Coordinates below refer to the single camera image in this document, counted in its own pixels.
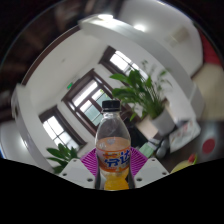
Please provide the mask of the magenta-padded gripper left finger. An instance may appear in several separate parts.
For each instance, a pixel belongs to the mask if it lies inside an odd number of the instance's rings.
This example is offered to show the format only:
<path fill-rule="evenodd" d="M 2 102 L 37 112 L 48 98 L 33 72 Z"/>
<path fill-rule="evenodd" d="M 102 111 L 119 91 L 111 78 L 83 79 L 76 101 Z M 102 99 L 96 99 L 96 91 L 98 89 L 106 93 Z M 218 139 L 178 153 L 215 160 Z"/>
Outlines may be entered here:
<path fill-rule="evenodd" d="M 98 175 L 96 149 L 91 150 L 80 159 L 72 159 L 59 176 L 78 186 L 94 189 Z"/>

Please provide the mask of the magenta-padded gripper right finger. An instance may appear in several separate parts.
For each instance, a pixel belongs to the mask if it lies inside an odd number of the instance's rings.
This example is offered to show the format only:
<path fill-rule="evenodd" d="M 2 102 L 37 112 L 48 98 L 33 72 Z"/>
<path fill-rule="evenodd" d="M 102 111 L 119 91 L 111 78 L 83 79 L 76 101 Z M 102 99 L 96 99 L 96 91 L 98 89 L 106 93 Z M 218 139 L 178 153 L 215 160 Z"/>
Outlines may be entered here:
<path fill-rule="evenodd" d="M 129 187 L 140 188 L 157 181 L 169 172 L 156 158 L 147 158 L 135 148 L 131 149 Z"/>

